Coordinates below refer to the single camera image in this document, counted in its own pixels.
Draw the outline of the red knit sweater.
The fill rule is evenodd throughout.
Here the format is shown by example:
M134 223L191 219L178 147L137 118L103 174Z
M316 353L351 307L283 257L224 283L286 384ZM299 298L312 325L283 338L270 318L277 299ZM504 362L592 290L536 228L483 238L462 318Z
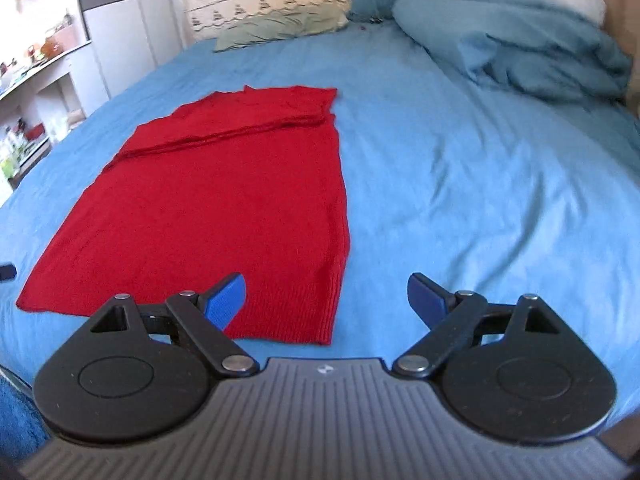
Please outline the red knit sweater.
M349 254L333 88L215 92L139 126L30 272L26 312L88 316L242 274L232 338L332 339Z

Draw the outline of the blue bed sheet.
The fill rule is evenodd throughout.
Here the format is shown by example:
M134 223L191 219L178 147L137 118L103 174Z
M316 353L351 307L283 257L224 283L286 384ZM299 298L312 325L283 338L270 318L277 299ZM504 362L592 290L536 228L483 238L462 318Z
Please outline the blue bed sheet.
M639 123L473 84L387 22L216 52L194 44L107 102L1 209L1 362L25 380L80 325L26 313L23 281L134 128L215 91L337 88L350 254L328 346L248 340L258 360L397 356L425 332L406 285L510 304L533 292L615 377L614 419L639 409Z

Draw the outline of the white cluttered shelf unit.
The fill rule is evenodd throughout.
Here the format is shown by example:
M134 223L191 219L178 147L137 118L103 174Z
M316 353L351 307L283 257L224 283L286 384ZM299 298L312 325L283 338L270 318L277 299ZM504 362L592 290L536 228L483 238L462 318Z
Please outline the white cluttered shelf unit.
M12 117L43 126L53 146L111 99L85 14L59 33L65 50L31 70L1 96L1 125Z

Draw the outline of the teal folded duvet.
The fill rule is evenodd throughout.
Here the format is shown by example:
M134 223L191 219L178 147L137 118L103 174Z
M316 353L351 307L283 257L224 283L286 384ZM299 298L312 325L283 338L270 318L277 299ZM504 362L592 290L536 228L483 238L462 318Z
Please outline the teal folded duvet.
M432 56L483 87L549 101L618 101L632 61L578 15L486 0L396 0L393 19Z

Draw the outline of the white grey wardrobe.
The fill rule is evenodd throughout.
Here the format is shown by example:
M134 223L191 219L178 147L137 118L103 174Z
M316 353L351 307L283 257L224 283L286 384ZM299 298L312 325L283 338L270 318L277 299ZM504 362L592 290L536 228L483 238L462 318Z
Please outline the white grey wardrobe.
M171 0L78 2L111 98L182 50Z

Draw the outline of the sage green pillow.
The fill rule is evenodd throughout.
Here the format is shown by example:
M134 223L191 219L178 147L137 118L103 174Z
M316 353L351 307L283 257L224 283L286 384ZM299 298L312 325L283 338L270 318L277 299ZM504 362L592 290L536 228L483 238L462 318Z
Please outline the sage green pillow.
M345 12L333 3L274 10L243 18L224 29L216 39L214 51L222 52L270 41L337 32L347 23Z

